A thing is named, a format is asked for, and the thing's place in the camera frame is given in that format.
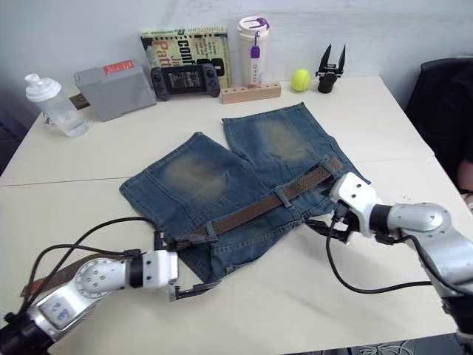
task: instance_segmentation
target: blue denim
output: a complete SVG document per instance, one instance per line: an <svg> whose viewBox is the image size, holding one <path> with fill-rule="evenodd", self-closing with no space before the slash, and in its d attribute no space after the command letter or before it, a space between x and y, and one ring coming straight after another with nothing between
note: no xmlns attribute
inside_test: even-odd
<svg viewBox="0 0 473 355"><path fill-rule="evenodd" d="M335 179L346 172L361 177L304 104L226 118L223 123L231 151L198 132L120 187L131 205L151 218L169 241L207 227L212 243L180 252L204 282L220 280L262 256L309 217L332 211L332 202L322 192L334 179L288 200L282 190L297 177L319 165ZM334 171L330 158L338 158L344 168ZM283 206L215 235L212 223L269 194L277 194Z"/></svg>

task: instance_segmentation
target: book cover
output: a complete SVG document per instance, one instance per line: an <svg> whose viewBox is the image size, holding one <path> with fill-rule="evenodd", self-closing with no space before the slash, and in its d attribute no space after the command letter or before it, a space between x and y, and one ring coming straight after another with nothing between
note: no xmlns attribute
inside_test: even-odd
<svg viewBox="0 0 473 355"><path fill-rule="evenodd" d="M148 31L141 43L152 67L178 67L212 63L220 87L231 85L230 52L226 27Z"/></svg>

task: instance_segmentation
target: red label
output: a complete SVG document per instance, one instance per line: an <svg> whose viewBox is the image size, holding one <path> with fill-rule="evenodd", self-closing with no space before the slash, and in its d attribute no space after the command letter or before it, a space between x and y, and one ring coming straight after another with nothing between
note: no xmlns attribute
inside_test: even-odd
<svg viewBox="0 0 473 355"><path fill-rule="evenodd" d="M133 61L121 61L120 63L110 64L103 67L103 71L106 75L112 74L114 72L121 72L123 70L134 68L135 65Z"/></svg>

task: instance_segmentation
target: tennis ball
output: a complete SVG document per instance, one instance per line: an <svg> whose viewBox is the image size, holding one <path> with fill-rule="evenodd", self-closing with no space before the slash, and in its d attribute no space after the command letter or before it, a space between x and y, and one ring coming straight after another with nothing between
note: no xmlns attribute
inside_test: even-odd
<svg viewBox="0 0 473 355"><path fill-rule="evenodd" d="M305 91L310 85L310 73L306 69L298 69L293 74L292 85L295 91Z"/></svg>

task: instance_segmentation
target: woven belt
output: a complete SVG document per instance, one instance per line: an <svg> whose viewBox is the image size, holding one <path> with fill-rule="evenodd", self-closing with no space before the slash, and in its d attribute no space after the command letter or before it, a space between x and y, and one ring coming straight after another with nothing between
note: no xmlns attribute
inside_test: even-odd
<svg viewBox="0 0 473 355"><path fill-rule="evenodd" d="M335 171L343 169L343 164L337 158L329 159L328 163ZM330 174L327 169L325 169L323 166L318 166L311 172L302 175L300 178L292 182L289 186L283 189L282 192L288 200L292 200L303 194L304 192L313 189L331 176L332 174ZM254 220L255 218L258 218L262 214L283 205L284 202L277 195L270 195L266 198L263 198L262 200L252 203L244 209L240 209L238 212L235 212L222 220L218 220L212 223L212 229L214 230L215 235L224 234L227 231L231 231L232 229L238 228L244 225L245 223ZM194 231L191 234L192 237L190 237L188 240L184 239L187 236L183 236L181 237L181 241L177 241L176 243L171 244L171 250L182 251L184 249L192 247L195 244L192 242L192 239L195 239L195 237L200 239L200 243L207 243L208 241L212 241L213 238L209 235L210 234L208 233L207 228L202 227L201 229ZM89 255L88 257L80 259L59 270L44 287L44 290L49 290L51 288L70 281L74 277L77 270L80 269L84 263L89 260L96 259L98 257L106 257L109 259L118 260L123 259L123 257L112 257L103 254ZM33 283L32 292L38 289L40 284L42 284L43 280L44 278L35 280L35 282Z"/></svg>

